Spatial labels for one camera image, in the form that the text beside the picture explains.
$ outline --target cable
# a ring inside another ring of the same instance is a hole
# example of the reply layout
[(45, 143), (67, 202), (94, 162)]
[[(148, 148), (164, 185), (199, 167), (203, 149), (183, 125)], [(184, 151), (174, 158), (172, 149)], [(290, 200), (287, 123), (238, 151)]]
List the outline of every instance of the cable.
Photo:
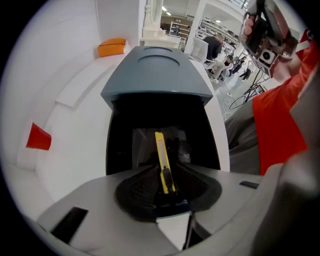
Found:
[(227, 106), (230, 107), (230, 105), (231, 105), (230, 100), (228, 100), (227, 98), (224, 98), (224, 102), (222, 102), (222, 108), (223, 108), (223, 111), (224, 111), (224, 113), (222, 114), (222, 116), (223, 116), (223, 118), (224, 118), (224, 121), (227, 121), (226, 115), (232, 116), (232, 113), (231, 113), (231, 112), (226, 112), (225, 107), (224, 107), (224, 104), (226, 104)]
[[(263, 77), (263, 75), (264, 75), (264, 73), (262, 72), (261, 77), (260, 77), (260, 78), (257, 80), (257, 82), (256, 82), (256, 79), (257, 79), (260, 71), (261, 71), (261, 70), (259, 70), (258, 73), (256, 74), (256, 76), (255, 76), (255, 78), (254, 78), (254, 80), (253, 80), (253, 83), (252, 83), (252, 85), (249, 87), (249, 89), (248, 89), (242, 96), (240, 96), (239, 98), (237, 98), (236, 100), (234, 100), (234, 102), (232, 102), (232, 104), (231, 104), (230, 107), (229, 107), (230, 110), (234, 110), (234, 109), (236, 109), (236, 108), (241, 107), (243, 104), (245, 104), (245, 103), (246, 103), (251, 97), (253, 97), (254, 94), (256, 93), (256, 89), (258, 88), (258, 86), (260, 86), (260, 85), (258, 85), (258, 84), (263, 83), (263, 82), (267, 81), (267, 80), (270, 78), (270, 77), (269, 77), (269, 78), (267, 78), (266, 80), (259, 82), (259, 81), (261, 80), (261, 78)], [(240, 104), (240, 105), (237, 105), (236, 101), (239, 100), (239, 99), (241, 99), (241, 98), (243, 98), (243, 103)]]

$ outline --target desk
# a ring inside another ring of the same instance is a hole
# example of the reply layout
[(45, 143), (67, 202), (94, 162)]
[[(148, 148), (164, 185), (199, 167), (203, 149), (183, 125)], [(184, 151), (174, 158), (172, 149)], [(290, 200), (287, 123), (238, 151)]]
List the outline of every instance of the desk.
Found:
[[(191, 62), (213, 95), (204, 109), (221, 170), (229, 172), (227, 134), (215, 90), (204, 67)], [(113, 71), (96, 82), (77, 108), (57, 104), (44, 127), (52, 142), (49, 151), (38, 152), (36, 173), (55, 202), (85, 182), (106, 175), (106, 141), (112, 109), (100, 93)]]
[(216, 179), (222, 186), (218, 201), (208, 210), (196, 212), (195, 220), (209, 234), (215, 234), (255, 194), (256, 189), (239, 185), (242, 181), (261, 183), (263, 176), (242, 173), (227, 173), (219, 170), (196, 166), (197, 172)]
[[(252, 190), (252, 195), (248, 196), (247, 201), (242, 205), (242, 207), (233, 212), (228, 220), (223, 224), (220, 222), (222, 219), (216, 219), (219, 216), (214, 213), (218, 210), (219, 201), (222, 201), (222, 197), (213, 205), (209, 210), (203, 212), (197, 212), (195, 214), (196, 221), (205, 228), (210, 237), (189, 248), (188, 250), (181, 251), (177, 255), (179, 256), (193, 256), (193, 255), (212, 255), (212, 256), (248, 256), (250, 255), (250, 250), (252, 248), (252, 243), (255, 239), (257, 230), (264, 220), (268, 209), (271, 205), (274, 193), (277, 188), (277, 180), (281, 173), (282, 164), (275, 164), (268, 169), (268, 172), (264, 177), (258, 177), (255, 175), (250, 175), (250, 179), (261, 179), (259, 187), (257, 189), (252, 189), (248, 187), (243, 187), (243, 189)], [(208, 176), (215, 175), (215, 171), (212, 170)], [(222, 172), (215, 178), (220, 180)], [(233, 201), (224, 201), (224, 212), (226, 213), (230, 204)]]
[(37, 222), (51, 231), (72, 207), (79, 207), (88, 213), (70, 242), (78, 250), (98, 256), (177, 253), (155, 222), (132, 219), (115, 201), (119, 183), (148, 167), (90, 180), (47, 209)]

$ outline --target white wall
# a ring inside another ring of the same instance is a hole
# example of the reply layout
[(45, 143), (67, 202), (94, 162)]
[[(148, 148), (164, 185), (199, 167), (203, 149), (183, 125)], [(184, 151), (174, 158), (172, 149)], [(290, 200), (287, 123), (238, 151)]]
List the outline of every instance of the white wall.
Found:
[(36, 172), (7, 164), (3, 165), (3, 176), (15, 205), (32, 220), (54, 203)]
[(244, 18), (245, 11), (239, 8), (237, 5), (233, 4), (227, 0), (207, 0), (209, 5), (212, 5), (229, 15), (231, 15), (236, 20), (242, 22)]
[(199, 0), (163, 0), (163, 6), (172, 15), (180, 15), (186, 17), (196, 15)]
[(220, 25), (225, 26), (228, 30), (231, 30), (236, 35), (240, 35), (242, 22), (240, 22), (239, 20), (233, 19), (222, 21)]
[(125, 38), (132, 47), (139, 45), (140, 0), (97, 0), (101, 40)]
[[(101, 42), (95, 0), (49, 0), (16, 42), (1, 81), (1, 151), (17, 164), (28, 119), (44, 127), (60, 91), (97, 56)], [(37, 151), (18, 165), (35, 169)]]

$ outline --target person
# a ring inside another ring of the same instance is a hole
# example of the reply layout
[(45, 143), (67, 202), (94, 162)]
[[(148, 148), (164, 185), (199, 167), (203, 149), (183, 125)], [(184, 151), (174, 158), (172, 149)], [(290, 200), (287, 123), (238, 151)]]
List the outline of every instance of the person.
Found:
[(231, 75), (232, 75), (232, 73), (231, 73), (231, 70), (224, 70), (224, 71), (222, 71), (222, 73), (221, 73), (221, 80), (222, 81), (224, 81), (225, 80), (225, 78), (229, 78), (229, 77), (231, 77)]
[(206, 59), (209, 61), (216, 59), (221, 53), (224, 37), (221, 34), (217, 34), (216, 36), (206, 36), (203, 41), (208, 43)]
[(246, 56), (243, 56), (242, 58), (239, 58), (238, 56), (234, 58), (234, 64), (239, 64), (241, 61), (246, 61)]
[(217, 62), (213, 65), (213, 68), (215, 69), (214, 74), (210, 78), (210, 80), (216, 84), (219, 83), (218, 77), (221, 75), (222, 72), (225, 72), (225, 77), (227, 76), (229, 70), (232, 70), (234, 67), (233, 64), (234, 57), (232, 55), (228, 55), (224, 62)]
[[(254, 20), (250, 16), (244, 21), (244, 40), (251, 34)], [(290, 63), (276, 66), (273, 78), (284, 83), (253, 97), (224, 123), (231, 172), (264, 175), (270, 166), (307, 149), (290, 110), (320, 60), (317, 43), (309, 34), (304, 32), (298, 44), (301, 50)]]
[(238, 56), (235, 56), (235, 57), (233, 58), (233, 63), (234, 63), (234, 64), (237, 64), (238, 61), (239, 61), (239, 57), (238, 57)]
[(232, 73), (232, 74), (237, 73), (237, 72), (241, 69), (241, 67), (242, 67), (242, 65), (243, 65), (244, 63), (245, 63), (244, 60), (240, 60), (240, 61), (238, 62), (238, 64), (233, 68), (233, 70), (231, 71), (231, 73)]
[(249, 78), (251, 71), (252, 71), (252, 63), (249, 60), (248, 67), (246, 68), (246, 71), (242, 75), (239, 76), (240, 78), (243, 77), (241, 83), (243, 83), (245, 80), (247, 80)]
[(178, 36), (178, 33), (180, 32), (180, 27), (178, 25), (174, 25), (173, 27), (173, 35)]

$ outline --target shelving unit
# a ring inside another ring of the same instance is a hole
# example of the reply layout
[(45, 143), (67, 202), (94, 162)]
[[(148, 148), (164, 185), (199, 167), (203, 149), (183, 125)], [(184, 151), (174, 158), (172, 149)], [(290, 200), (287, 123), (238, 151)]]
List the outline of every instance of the shelving unit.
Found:
[(204, 34), (204, 35), (206, 35), (207, 37), (213, 37), (214, 36), (214, 34), (211, 34), (211, 33), (208, 33), (208, 32), (204, 32), (204, 31), (202, 31), (202, 30), (200, 30), (200, 29), (198, 29), (197, 31), (196, 31), (197, 33), (201, 33), (201, 34)]
[(176, 23), (176, 22), (171, 21), (169, 35), (173, 35), (173, 32), (174, 32), (173, 25), (177, 25), (179, 27), (180, 32), (178, 32), (178, 34), (179, 34), (179, 36), (181, 35), (181, 42), (185, 44), (187, 36), (189, 36), (189, 32), (190, 32), (188, 29), (186, 29), (186, 27), (188, 27), (188, 25), (184, 25), (181, 23)]

